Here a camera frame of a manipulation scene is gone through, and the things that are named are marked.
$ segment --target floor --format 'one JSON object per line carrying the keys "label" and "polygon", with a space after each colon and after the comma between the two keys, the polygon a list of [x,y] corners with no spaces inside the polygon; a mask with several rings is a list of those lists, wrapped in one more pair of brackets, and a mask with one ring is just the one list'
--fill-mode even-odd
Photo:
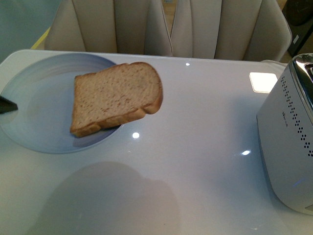
{"label": "floor", "polygon": [[[177,0],[161,0],[168,28],[172,28]],[[287,0],[277,0],[283,9]],[[50,27],[61,0],[0,0],[0,62],[16,50],[35,48]],[[311,36],[299,53],[313,51]],[[282,62],[291,56],[286,53]]]}

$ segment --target chair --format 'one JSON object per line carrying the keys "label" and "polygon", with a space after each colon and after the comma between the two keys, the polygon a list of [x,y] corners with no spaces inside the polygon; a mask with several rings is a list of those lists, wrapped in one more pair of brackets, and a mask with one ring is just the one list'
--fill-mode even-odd
{"label": "chair", "polygon": [[276,0],[178,0],[174,56],[279,61],[291,31]]}
{"label": "chair", "polygon": [[160,0],[62,0],[44,49],[173,55]]}

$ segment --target black object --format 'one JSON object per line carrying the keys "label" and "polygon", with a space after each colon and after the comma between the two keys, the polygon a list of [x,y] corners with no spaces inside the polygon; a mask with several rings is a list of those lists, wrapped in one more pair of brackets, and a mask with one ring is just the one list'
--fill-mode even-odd
{"label": "black object", "polygon": [[313,0],[287,0],[283,14],[292,33],[288,52],[296,56],[313,32]]}
{"label": "black object", "polygon": [[0,114],[17,110],[18,106],[16,103],[0,96]]}

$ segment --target table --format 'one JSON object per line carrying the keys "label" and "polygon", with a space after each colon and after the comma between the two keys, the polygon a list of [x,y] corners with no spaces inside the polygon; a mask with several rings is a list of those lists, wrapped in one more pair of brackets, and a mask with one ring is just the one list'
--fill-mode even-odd
{"label": "table", "polygon": [[[0,65],[0,91],[27,65],[60,53],[13,53]],[[154,66],[161,109],[68,154],[26,149],[0,129],[0,234],[312,233],[313,217],[274,195],[258,144],[256,113],[267,94],[253,91],[249,73],[279,77],[284,66],[98,55]]]}

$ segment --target bread crust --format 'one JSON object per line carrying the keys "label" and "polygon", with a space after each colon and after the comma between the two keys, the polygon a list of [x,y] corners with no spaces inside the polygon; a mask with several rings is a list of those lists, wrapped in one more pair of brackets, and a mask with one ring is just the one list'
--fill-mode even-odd
{"label": "bread crust", "polygon": [[[105,128],[111,128],[111,127],[115,127],[115,126],[119,126],[131,121],[135,121],[135,120],[139,120],[143,117],[145,117],[146,114],[154,114],[156,113],[162,105],[163,102],[163,87],[162,87],[162,82],[161,79],[157,73],[157,71],[148,63],[145,62],[134,62],[131,64],[120,64],[120,65],[115,65],[113,67],[110,67],[108,69],[119,69],[122,65],[141,65],[141,64],[145,64],[145,65],[149,65],[151,68],[153,69],[154,73],[157,75],[158,79],[159,79],[159,88],[158,88],[158,96],[156,97],[156,99],[151,102],[151,103],[147,103],[141,107],[138,107],[136,110],[125,113],[123,115],[117,115],[117,116],[113,116],[110,118],[106,118],[106,119],[102,119],[100,121],[94,121],[89,123],[86,126],[83,126],[81,128],[76,128],[75,127],[75,115],[77,115],[76,112],[76,107],[77,104],[75,104],[74,102],[74,106],[73,106],[73,112],[72,112],[72,125],[70,127],[70,132],[75,135],[76,137],[84,137],[87,135],[90,135],[92,133],[95,133],[101,129],[105,129]],[[88,73],[88,74],[84,74],[83,76],[92,76],[95,75],[99,72],[96,73]],[[76,90],[76,86],[74,88],[74,96],[77,94],[77,90]]]}

